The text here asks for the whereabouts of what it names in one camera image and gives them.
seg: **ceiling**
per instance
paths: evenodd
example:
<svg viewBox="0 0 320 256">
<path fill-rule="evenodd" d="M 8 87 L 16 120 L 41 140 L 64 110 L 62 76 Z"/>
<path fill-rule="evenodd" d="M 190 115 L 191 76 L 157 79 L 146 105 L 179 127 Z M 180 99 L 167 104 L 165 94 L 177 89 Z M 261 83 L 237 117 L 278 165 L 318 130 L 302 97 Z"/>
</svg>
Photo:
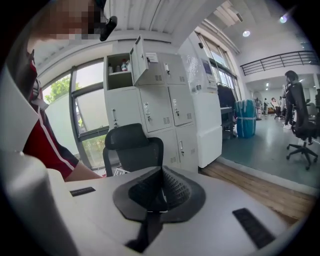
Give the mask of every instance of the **ceiling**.
<svg viewBox="0 0 320 256">
<path fill-rule="evenodd" d="M 299 80 L 304 88 L 313 88 L 315 86 L 314 75 L 313 74 L 299 74 Z M 286 84 L 285 76 L 276 76 L 268 79 L 256 80 L 252 82 L 247 82 L 246 86 L 252 92 L 259 92 L 266 90 L 266 84 L 269 83 L 269 90 L 281 89 L 283 84 Z"/>
<path fill-rule="evenodd" d="M 286 12 L 273 0 L 229 0 L 231 9 L 238 13 L 239 20 L 229 26 L 216 14 L 212 13 L 207 20 L 216 25 L 238 48 L 250 41 L 287 31 L 299 31 L 294 21 L 288 19 L 284 24 L 279 18 Z M 250 36 L 243 37 L 243 32 L 249 30 Z"/>
<path fill-rule="evenodd" d="M 107 0 L 104 14 L 117 16 L 118 24 L 107 41 L 117 40 L 114 35 L 139 35 L 149 32 L 150 40 L 169 42 L 179 47 L 191 32 L 224 0 Z M 90 40 L 74 39 L 40 43 L 35 49 L 35 64 L 39 69 L 66 49 L 79 45 L 100 44 L 99 36 Z"/>
</svg>

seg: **railing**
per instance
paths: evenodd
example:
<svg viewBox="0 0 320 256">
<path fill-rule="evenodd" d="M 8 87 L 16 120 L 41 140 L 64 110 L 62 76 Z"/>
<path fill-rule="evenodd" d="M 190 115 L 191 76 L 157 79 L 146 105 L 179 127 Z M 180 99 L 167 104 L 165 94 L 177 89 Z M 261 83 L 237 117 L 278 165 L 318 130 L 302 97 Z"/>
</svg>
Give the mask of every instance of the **railing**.
<svg viewBox="0 0 320 256">
<path fill-rule="evenodd" d="M 241 65 L 245 76 L 294 65 L 320 65 L 317 54 L 312 50 L 300 50 L 261 58 Z"/>
</svg>

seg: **gray floor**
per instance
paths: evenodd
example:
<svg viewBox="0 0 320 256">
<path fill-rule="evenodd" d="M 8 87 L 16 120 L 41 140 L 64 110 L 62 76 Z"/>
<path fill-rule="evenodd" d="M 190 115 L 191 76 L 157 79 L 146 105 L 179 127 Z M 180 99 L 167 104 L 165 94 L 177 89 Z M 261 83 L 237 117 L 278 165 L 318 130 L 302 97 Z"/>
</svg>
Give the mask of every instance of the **gray floor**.
<svg viewBox="0 0 320 256">
<path fill-rule="evenodd" d="M 291 130 L 283 129 L 283 120 L 274 120 L 273 115 L 262 117 L 256 122 L 256 132 L 251 138 L 233 138 L 224 140 L 222 157 L 265 173 L 275 175 L 299 184 L 320 188 L 320 159 L 306 170 L 307 160 L 300 153 L 286 155 L 295 150 L 286 149 L 287 145 L 299 144 Z M 320 144 L 314 142 L 308 146 L 320 155 Z"/>
</svg>

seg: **ceiling light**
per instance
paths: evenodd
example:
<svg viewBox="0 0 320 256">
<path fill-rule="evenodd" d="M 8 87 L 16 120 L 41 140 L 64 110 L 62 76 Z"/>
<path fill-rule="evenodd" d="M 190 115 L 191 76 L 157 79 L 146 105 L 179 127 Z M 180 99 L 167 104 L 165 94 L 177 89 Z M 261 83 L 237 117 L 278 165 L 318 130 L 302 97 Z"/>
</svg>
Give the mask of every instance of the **ceiling light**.
<svg viewBox="0 0 320 256">
<path fill-rule="evenodd" d="M 250 36 L 250 31 L 245 30 L 242 35 L 246 38 L 246 37 Z"/>
<path fill-rule="evenodd" d="M 281 18 L 280 18 L 280 22 L 281 23 L 286 23 L 287 22 L 287 17 L 285 15 L 283 15 Z"/>
</svg>

